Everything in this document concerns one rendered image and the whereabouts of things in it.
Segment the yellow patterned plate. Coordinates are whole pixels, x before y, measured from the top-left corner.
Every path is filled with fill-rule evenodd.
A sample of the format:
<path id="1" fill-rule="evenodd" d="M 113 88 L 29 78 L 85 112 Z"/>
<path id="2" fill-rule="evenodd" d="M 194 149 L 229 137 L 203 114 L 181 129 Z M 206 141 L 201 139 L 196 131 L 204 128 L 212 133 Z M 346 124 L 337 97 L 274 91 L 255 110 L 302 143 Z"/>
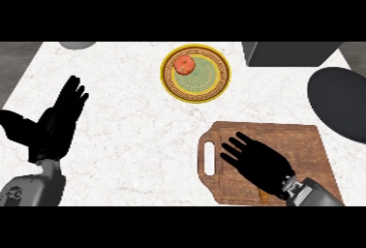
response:
<path id="1" fill-rule="evenodd" d="M 190 56 L 196 62 L 194 71 L 182 75 L 176 61 Z M 224 54 L 207 45 L 191 44 L 176 48 L 160 66 L 160 80 L 169 94 L 187 103 L 207 103 L 225 92 L 232 77 L 229 62 Z"/>

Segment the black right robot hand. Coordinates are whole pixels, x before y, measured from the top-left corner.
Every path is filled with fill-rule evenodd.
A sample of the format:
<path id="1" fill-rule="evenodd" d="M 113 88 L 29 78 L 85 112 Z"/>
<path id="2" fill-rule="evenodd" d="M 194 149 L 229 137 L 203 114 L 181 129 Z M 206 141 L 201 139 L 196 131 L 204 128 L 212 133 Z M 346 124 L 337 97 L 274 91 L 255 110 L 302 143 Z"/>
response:
<path id="1" fill-rule="evenodd" d="M 284 190 L 289 180 L 297 175 L 286 156 L 265 143 L 238 132 L 229 142 L 222 143 L 221 158 L 238 170 L 244 178 L 281 200 L 290 198 Z"/>

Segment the dark grey box appliance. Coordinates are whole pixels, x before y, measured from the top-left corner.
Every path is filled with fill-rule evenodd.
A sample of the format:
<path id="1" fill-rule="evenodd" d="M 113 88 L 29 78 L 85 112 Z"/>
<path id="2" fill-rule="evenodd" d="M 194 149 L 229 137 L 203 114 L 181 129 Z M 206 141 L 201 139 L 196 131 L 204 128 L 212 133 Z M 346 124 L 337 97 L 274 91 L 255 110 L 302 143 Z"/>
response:
<path id="1" fill-rule="evenodd" d="M 320 67 L 343 42 L 243 42 L 250 67 Z"/>

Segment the dark grey pan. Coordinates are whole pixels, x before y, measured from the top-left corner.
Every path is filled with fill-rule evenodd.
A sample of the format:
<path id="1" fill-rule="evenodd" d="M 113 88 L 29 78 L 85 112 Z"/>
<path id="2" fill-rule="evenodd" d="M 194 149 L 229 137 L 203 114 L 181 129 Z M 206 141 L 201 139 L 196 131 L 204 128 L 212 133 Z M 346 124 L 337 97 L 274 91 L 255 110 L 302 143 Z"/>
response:
<path id="1" fill-rule="evenodd" d="M 366 144 L 366 77 L 346 68 L 321 69 L 309 79 L 308 99 L 325 125 Z"/>

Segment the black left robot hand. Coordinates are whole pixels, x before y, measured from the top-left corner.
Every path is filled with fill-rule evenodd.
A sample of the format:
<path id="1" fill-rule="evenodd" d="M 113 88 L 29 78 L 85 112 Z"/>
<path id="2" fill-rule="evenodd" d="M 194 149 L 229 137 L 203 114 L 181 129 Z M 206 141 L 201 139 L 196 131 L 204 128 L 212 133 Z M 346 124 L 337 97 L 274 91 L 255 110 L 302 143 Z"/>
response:
<path id="1" fill-rule="evenodd" d="M 89 94 L 80 78 L 72 76 L 55 105 L 48 108 L 38 122 L 11 110 L 0 109 L 0 126 L 11 141 L 29 147 L 29 161 L 60 161 L 70 152 L 76 122 L 83 112 Z"/>

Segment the grey round object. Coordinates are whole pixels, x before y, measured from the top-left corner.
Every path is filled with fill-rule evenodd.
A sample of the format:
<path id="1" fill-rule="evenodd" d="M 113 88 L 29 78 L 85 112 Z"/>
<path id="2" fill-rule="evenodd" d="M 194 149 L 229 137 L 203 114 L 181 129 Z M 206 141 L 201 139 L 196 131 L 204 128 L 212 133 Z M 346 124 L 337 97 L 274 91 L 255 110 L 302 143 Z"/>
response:
<path id="1" fill-rule="evenodd" d="M 95 45 L 95 42 L 61 42 L 61 46 L 72 50 L 86 49 Z"/>

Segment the golden brown croissant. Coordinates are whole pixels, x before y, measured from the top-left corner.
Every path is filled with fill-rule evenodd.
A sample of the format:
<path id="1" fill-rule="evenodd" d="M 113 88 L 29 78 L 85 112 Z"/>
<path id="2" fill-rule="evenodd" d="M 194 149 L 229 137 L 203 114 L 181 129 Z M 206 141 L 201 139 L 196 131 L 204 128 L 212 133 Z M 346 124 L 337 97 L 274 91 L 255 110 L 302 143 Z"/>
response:
<path id="1" fill-rule="evenodd" d="M 258 188 L 259 191 L 259 197 L 260 197 L 260 201 L 263 204 L 269 203 L 269 194 L 260 189 Z"/>

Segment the brown wooden cutting board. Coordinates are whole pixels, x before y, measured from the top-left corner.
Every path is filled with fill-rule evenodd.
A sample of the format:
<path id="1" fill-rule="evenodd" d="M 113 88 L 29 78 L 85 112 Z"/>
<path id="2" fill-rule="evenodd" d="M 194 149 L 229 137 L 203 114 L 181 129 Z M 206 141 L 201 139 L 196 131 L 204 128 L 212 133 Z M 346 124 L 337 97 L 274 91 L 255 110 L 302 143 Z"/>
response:
<path id="1" fill-rule="evenodd" d="M 327 155 L 318 127 L 315 125 L 274 124 L 218 121 L 200 139 L 198 173 L 222 204 L 286 206 L 287 202 L 269 196 L 262 203 L 255 184 L 243 177 L 238 170 L 222 160 L 222 143 L 243 132 L 263 142 L 289 159 L 297 173 L 297 179 L 312 178 L 343 199 Z"/>

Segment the red tomato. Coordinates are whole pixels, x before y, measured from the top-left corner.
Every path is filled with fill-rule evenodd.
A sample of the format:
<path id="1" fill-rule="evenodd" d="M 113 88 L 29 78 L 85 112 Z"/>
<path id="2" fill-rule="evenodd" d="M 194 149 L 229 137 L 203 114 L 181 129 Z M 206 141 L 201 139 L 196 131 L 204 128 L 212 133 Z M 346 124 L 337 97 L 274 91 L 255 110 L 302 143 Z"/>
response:
<path id="1" fill-rule="evenodd" d="M 175 70 L 179 75 L 188 76 L 197 67 L 194 58 L 190 55 L 182 55 L 175 61 Z"/>

